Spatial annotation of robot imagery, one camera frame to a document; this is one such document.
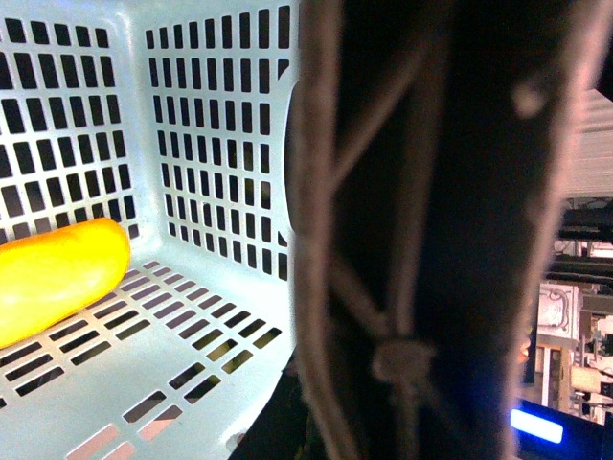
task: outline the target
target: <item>basket floor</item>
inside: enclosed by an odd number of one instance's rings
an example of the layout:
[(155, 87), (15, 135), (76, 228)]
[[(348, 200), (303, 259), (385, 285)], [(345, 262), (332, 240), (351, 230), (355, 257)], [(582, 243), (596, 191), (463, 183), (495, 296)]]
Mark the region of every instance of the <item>basket floor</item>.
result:
[(0, 351), (3, 458), (226, 458), (291, 353), (278, 326), (156, 260), (134, 265)]

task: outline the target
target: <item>blue led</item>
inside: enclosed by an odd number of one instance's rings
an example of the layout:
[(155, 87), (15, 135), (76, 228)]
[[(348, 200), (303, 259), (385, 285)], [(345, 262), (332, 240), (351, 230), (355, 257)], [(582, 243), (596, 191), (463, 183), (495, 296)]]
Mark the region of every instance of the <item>blue led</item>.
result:
[(562, 441), (562, 434), (564, 433), (562, 425), (541, 419), (518, 409), (511, 411), (511, 426), (556, 444)]

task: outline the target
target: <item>plastic basket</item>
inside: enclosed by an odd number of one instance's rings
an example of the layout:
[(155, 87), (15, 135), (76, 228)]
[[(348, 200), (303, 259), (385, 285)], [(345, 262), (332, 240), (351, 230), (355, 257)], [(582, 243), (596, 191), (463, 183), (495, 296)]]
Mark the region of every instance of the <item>plastic basket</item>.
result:
[(293, 349), (287, 2), (0, 6), (0, 244), (107, 216), (121, 285), (0, 350), (3, 459), (217, 459)]

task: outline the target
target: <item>knot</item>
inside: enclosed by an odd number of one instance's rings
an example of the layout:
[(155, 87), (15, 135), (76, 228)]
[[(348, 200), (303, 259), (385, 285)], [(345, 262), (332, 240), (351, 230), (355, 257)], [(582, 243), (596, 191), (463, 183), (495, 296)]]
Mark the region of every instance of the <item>knot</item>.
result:
[(393, 339), (377, 345), (373, 359), (376, 379), (392, 384), (419, 385), (430, 373), (434, 348), (414, 339)]

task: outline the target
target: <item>blurry brown object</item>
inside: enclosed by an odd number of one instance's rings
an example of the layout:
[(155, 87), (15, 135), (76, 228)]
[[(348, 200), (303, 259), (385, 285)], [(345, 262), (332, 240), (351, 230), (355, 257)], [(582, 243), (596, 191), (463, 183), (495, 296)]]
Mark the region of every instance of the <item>blurry brown object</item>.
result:
[(298, 359), (332, 460), (502, 459), (607, 0), (306, 1)]

